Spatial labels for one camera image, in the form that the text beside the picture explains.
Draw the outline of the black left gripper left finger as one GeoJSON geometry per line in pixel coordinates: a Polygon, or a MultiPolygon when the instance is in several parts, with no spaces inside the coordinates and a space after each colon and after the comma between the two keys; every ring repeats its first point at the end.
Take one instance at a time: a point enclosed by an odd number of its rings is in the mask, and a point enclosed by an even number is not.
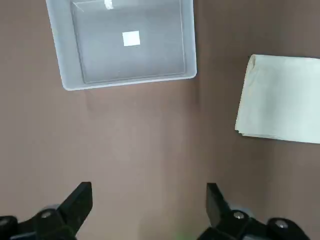
{"type": "Polygon", "coordinates": [[[75,240],[93,208],[92,183],[81,182],[61,203],[48,206],[19,222],[13,215],[0,217],[2,240],[75,240]]]}

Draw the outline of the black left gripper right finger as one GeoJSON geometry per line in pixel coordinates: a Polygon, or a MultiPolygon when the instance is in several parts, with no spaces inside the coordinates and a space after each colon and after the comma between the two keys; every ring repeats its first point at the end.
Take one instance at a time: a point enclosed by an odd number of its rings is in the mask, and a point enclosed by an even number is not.
{"type": "Polygon", "coordinates": [[[292,220],[273,217],[262,223],[243,210],[232,209],[216,183],[206,185],[206,213],[210,226],[200,240],[306,240],[292,220]]]}

